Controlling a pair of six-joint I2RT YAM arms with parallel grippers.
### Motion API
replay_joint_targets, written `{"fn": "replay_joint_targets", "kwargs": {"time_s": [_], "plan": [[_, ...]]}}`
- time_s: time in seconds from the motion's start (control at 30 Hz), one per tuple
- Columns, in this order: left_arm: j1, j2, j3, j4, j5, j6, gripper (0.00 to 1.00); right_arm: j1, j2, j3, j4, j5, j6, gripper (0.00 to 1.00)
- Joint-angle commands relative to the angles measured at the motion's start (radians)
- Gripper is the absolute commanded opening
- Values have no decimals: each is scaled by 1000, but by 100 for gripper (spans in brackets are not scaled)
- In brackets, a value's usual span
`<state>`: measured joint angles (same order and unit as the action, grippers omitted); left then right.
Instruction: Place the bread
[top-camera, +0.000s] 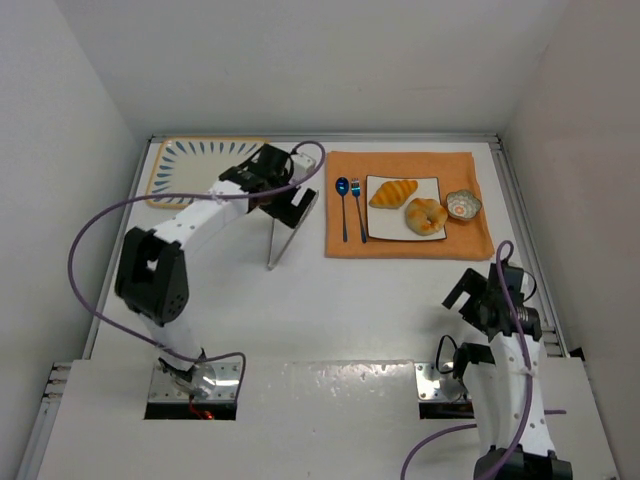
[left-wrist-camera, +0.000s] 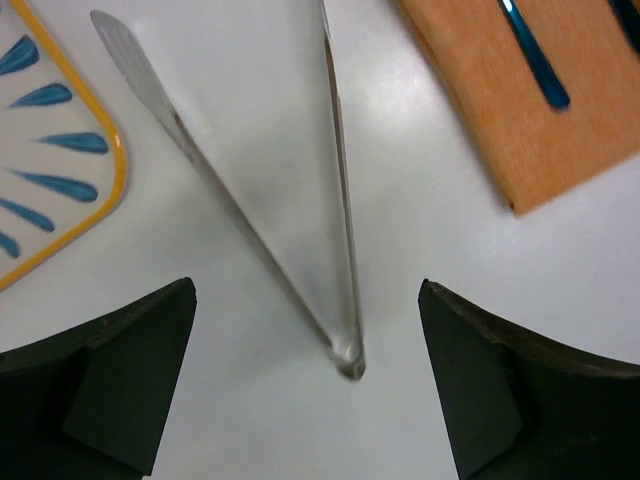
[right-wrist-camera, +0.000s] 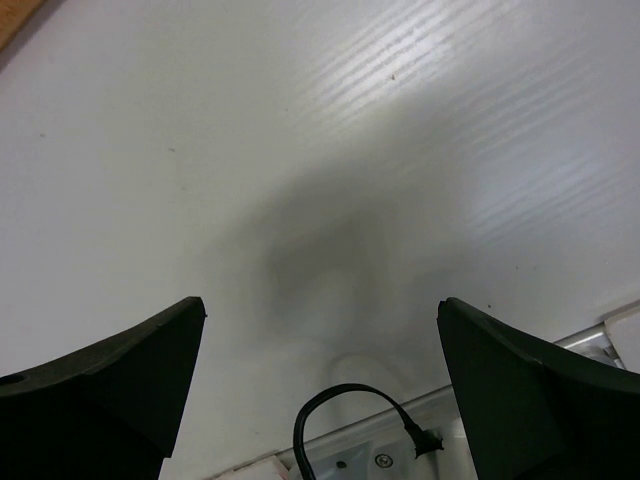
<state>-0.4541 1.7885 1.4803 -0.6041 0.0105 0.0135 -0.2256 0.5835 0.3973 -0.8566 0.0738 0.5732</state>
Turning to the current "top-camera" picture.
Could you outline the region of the silver metal tongs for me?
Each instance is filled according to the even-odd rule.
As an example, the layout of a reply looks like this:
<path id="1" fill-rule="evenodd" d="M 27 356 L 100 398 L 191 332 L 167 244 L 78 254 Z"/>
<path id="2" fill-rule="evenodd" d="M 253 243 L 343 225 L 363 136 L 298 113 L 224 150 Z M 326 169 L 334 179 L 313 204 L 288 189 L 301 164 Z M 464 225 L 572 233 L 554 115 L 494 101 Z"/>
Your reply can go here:
<path id="1" fill-rule="evenodd" d="M 308 189 L 305 192 L 300 202 L 297 204 L 297 207 L 303 206 L 304 209 L 301 211 L 298 222 L 294 227 L 289 227 L 277 219 L 272 219 L 270 221 L 269 248 L 266 262 L 266 268 L 268 271 L 273 271 L 278 266 L 282 257 L 292 244 L 295 236 L 298 234 L 314 209 L 318 198 L 318 190 Z"/>

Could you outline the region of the round golden bread roll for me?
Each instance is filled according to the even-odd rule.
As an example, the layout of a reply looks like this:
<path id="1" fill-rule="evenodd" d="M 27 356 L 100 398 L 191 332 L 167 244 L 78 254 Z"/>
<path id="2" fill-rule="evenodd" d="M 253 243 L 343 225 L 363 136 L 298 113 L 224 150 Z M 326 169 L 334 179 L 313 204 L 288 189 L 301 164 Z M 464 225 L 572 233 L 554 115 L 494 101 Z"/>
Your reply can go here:
<path id="1" fill-rule="evenodd" d="M 447 219 L 447 210 L 435 199 L 415 198 L 405 209 L 406 225 L 421 236 L 440 232 Z"/>

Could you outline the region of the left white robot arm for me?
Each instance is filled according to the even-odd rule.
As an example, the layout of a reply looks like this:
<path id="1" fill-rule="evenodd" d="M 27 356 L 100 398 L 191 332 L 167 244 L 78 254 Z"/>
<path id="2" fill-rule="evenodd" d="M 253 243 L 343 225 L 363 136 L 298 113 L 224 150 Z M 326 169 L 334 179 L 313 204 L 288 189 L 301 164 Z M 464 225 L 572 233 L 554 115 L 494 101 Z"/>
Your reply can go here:
<path id="1" fill-rule="evenodd" d="M 185 391 L 201 396 L 214 373 L 185 313 L 187 264 L 215 234 L 260 209 L 292 230 L 308 215 L 317 193 L 301 183 L 321 162 L 301 152 L 265 144 L 221 173 L 205 198 L 151 229 L 130 229 L 124 238 L 115 293 L 148 329 L 162 369 Z"/>

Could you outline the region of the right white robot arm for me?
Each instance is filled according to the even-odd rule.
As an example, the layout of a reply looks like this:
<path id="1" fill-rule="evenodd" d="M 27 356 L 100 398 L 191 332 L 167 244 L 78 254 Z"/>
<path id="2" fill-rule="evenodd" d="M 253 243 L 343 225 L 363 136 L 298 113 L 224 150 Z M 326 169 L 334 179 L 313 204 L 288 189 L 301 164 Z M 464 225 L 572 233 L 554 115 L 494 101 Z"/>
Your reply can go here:
<path id="1" fill-rule="evenodd" d="M 488 275 L 467 269 L 445 298 L 450 309 L 462 294 L 462 319 L 485 344 L 455 351 L 452 376 L 470 394 L 479 431 L 476 479 L 570 479 L 570 462 L 557 456 L 540 385 L 542 329 L 525 306 L 524 269 L 500 261 Z"/>

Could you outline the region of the orange striped croissant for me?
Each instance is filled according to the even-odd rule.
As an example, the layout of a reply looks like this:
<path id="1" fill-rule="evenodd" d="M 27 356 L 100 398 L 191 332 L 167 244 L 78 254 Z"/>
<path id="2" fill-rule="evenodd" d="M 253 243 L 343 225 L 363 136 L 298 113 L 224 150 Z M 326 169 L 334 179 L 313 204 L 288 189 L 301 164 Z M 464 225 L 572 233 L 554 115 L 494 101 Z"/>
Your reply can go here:
<path id="1" fill-rule="evenodd" d="M 413 179 L 385 181 L 375 191 L 369 205 L 378 209 L 398 209 L 415 193 L 418 186 L 418 181 Z"/>

